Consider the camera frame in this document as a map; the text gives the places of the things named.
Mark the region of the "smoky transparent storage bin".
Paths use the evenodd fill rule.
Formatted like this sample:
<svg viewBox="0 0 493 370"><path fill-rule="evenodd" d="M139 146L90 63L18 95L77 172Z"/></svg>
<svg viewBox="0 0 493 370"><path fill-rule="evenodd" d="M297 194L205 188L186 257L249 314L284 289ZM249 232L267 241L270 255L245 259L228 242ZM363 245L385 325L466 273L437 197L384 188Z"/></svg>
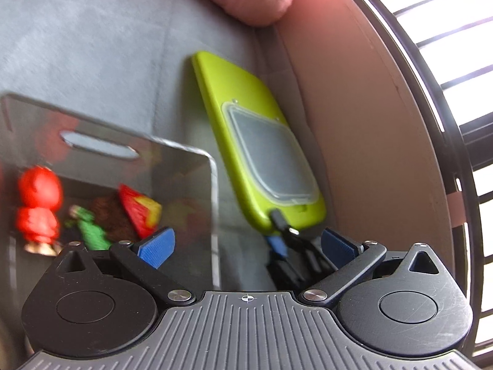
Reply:
<svg viewBox="0 0 493 370"><path fill-rule="evenodd" d="M121 186L158 201L176 232L165 274L201 291L221 285L215 160L204 150L122 129L22 95L1 96L1 289L28 292L48 265L29 257L14 226L19 175L54 171L65 205L88 205Z"/></svg>

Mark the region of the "green lid with clear window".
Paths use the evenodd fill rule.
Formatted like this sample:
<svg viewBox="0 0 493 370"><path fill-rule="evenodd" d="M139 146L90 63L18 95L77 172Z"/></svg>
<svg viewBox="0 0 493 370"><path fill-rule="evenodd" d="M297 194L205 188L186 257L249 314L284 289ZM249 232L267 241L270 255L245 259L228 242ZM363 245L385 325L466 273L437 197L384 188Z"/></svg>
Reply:
<svg viewBox="0 0 493 370"><path fill-rule="evenodd" d="M216 142L243 215L263 235L271 211L295 229L327 214L318 182L271 90L245 69L200 51L191 59Z"/></svg>

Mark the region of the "crocheted doll with red hat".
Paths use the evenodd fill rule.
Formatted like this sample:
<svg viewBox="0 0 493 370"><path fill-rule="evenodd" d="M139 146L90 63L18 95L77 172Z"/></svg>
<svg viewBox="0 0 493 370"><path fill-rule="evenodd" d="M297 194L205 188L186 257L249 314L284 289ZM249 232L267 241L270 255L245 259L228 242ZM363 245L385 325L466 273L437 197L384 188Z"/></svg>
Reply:
<svg viewBox="0 0 493 370"><path fill-rule="evenodd" d="M106 251L120 241L139 242L151 236L161 222L162 205L128 185L91 200L71 205L63 221L60 243L82 241L91 251Z"/></svg>

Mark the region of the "red hooded figurine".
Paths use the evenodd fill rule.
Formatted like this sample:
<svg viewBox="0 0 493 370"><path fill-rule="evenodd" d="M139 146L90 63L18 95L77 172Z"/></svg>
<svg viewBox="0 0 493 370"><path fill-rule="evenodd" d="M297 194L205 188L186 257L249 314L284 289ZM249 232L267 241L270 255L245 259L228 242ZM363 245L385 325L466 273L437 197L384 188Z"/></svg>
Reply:
<svg viewBox="0 0 493 370"><path fill-rule="evenodd" d="M63 202L59 177L39 165L25 170L18 180L22 205L17 210L16 228L25 240L24 250L45 257L56 257L60 223L56 216Z"/></svg>

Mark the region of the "black window security bars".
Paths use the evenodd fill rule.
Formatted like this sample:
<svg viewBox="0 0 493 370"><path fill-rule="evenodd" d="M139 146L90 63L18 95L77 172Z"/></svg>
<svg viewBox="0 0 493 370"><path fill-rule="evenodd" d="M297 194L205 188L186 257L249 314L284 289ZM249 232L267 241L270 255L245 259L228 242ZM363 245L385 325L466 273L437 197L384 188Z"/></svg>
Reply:
<svg viewBox="0 0 493 370"><path fill-rule="evenodd" d="M466 351L492 363L492 0L353 0L395 57L430 132L473 313Z"/></svg>

